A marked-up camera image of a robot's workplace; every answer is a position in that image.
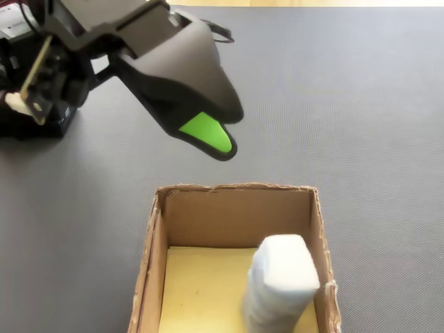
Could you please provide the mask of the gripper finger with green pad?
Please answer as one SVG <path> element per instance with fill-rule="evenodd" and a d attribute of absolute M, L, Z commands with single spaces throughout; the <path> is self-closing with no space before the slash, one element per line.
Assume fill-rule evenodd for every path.
<path fill-rule="evenodd" d="M 144 74 L 132 59 L 113 58 L 116 76 L 146 108 L 163 131 L 216 160 L 227 161 L 237 153 L 237 144 L 225 123 L 210 112 L 216 108 L 189 85 L 170 78 Z"/>

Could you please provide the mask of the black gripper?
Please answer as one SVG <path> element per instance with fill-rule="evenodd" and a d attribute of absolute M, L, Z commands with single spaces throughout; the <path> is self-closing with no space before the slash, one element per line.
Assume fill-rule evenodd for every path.
<path fill-rule="evenodd" d="M 221 123 L 244 117 L 212 32 L 166 1 L 45 1 L 44 31 L 69 50 L 121 54 L 119 76 L 160 125 L 204 112 Z"/>

